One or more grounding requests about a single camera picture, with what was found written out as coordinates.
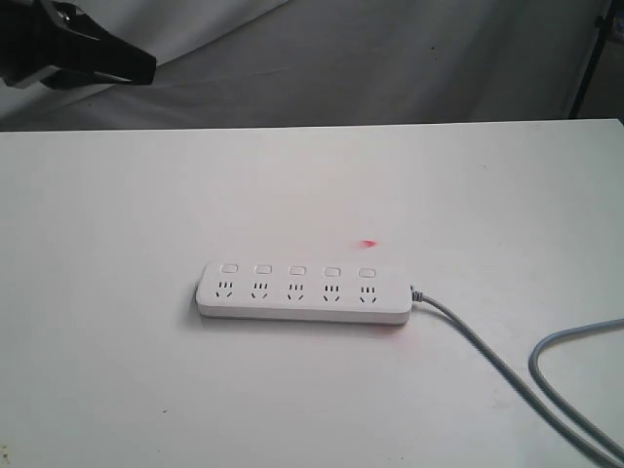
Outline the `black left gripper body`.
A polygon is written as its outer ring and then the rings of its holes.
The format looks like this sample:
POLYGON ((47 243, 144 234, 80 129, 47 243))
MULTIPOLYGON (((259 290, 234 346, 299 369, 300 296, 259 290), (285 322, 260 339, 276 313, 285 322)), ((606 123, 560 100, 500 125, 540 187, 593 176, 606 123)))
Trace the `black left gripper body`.
POLYGON ((25 89, 46 80, 55 64, 55 34, 67 26, 67 15, 53 1, 1 2, 1 80, 25 89))

